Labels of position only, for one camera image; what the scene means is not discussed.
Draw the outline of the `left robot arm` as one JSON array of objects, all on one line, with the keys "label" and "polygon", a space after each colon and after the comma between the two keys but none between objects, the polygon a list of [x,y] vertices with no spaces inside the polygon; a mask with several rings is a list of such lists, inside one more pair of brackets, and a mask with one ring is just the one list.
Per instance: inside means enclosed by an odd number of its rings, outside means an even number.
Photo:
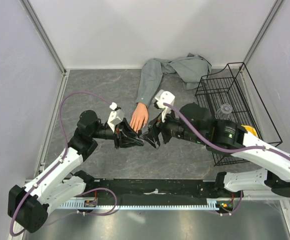
[{"label": "left robot arm", "polygon": [[62,180],[92,155],[98,147],[96,139],[112,140],[117,149],[144,146],[144,140],[130,127],[122,110],[112,111],[106,123],[101,122],[95,111],[84,111],[59,157],[23,187],[14,185],[9,190],[7,214],[12,222],[34,233],[49,214],[70,198],[80,194],[91,196],[95,185],[87,173],[75,174],[69,183]]}]

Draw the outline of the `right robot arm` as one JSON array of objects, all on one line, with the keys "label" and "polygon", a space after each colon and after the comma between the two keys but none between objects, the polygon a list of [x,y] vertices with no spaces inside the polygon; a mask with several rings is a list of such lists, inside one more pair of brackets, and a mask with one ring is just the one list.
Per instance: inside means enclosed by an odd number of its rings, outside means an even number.
[{"label": "right robot arm", "polygon": [[264,142],[244,126],[230,120],[212,118],[206,108],[189,103],[181,109],[170,104],[149,122],[143,139],[154,148],[160,146],[159,136],[167,144],[177,138],[202,144],[207,150],[252,162],[258,170],[240,173],[219,172],[214,192],[220,197],[240,191],[270,190],[276,195],[290,198],[290,153]]}]

